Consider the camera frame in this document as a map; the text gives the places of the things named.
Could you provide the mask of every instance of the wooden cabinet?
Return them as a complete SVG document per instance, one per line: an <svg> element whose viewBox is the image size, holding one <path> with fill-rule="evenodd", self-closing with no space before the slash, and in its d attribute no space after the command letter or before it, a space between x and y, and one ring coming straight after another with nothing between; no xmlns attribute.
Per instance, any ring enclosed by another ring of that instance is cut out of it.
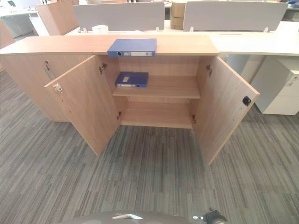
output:
<svg viewBox="0 0 299 224"><path fill-rule="evenodd" d="M217 57L207 36L151 35L155 57L109 58L116 38L30 37L0 54L36 105L52 120L70 121L97 155L119 125L190 128L210 164L259 93ZM116 87L120 71L148 72L148 86Z"/></svg>
<svg viewBox="0 0 299 224"><path fill-rule="evenodd" d="M50 35L65 35L79 26L73 10L78 4L78 0L63 0L37 5L36 9Z"/></svg>
<svg viewBox="0 0 299 224"><path fill-rule="evenodd" d="M148 87L115 87L125 70L149 72ZM92 56L45 87L96 154L120 124L194 128L207 164L258 96L214 56Z"/></svg>

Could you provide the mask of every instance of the cabinet door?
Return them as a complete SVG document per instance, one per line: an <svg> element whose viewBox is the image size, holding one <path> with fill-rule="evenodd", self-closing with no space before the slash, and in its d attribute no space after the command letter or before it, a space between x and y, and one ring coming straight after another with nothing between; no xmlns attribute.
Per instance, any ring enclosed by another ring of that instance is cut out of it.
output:
<svg viewBox="0 0 299 224"><path fill-rule="evenodd" d="M105 71L101 74L100 66L100 57L91 56L45 85L97 155L120 125ZM57 84L61 92L54 90Z"/></svg>
<svg viewBox="0 0 299 224"><path fill-rule="evenodd" d="M194 129L204 160L211 164L259 93L219 57L202 57L197 79L201 99Z"/></svg>
<svg viewBox="0 0 299 224"><path fill-rule="evenodd" d="M2 55L1 63L50 120L68 122L59 104L44 85L90 56L87 54L12 54Z"/></svg>

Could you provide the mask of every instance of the storage cabinet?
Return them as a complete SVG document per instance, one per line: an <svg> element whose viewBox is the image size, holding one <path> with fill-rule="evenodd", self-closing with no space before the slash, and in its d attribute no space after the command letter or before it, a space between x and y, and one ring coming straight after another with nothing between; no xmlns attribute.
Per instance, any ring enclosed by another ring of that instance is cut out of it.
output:
<svg viewBox="0 0 299 224"><path fill-rule="evenodd" d="M298 113L298 58L267 56L251 84L261 93L256 105L262 113L285 115Z"/></svg>
<svg viewBox="0 0 299 224"><path fill-rule="evenodd" d="M116 87L128 70L149 72L148 87ZM92 56L45 87L96 154L119 125L194 128L208 164L258 96L214 56Z"/></svg>
<svg viewBox="0 0 299 224"><path fill-rule="evenodd" d="M150 37L155 57L109 58L119 35L29 37L0 54L44 114L70 121L97 155L119 125L192 128L210 164L259 93L217 57L208 36ZM120 71L148 72L148 86L116 87Z"/></svg>

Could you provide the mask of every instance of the gray desk divider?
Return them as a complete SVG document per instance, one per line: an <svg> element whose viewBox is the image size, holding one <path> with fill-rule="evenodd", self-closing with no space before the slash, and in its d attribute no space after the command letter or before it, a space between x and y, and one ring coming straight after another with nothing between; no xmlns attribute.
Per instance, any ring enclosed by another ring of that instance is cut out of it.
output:
<svg viewBox="0 0 299 224"><path fill-rule="evenodd" d="M287 9L287 3L189 1L186 3L184 30L275 30Z"/></svg>
<svg viewBox="0 0 299 224"><path fill-rule="evenodd" d="M96 25L107 25L111 31L164 29L163 2L75 5L73 8L79 26L87 31Z"/></svg>

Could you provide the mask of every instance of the striped carpet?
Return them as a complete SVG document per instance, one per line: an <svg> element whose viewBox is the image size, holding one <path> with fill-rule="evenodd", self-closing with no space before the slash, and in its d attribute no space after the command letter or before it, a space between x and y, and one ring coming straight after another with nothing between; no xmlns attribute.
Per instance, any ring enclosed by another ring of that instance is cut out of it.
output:
<svg viewBox="0 0 299 224"><path fill-rule="evenodd" d="M121 126L96 157L0 74L0 224L56 224L107 210L191 220L213 206L230 224L299 223L299 115L254 106L204 170L191 130Z"/></svg>

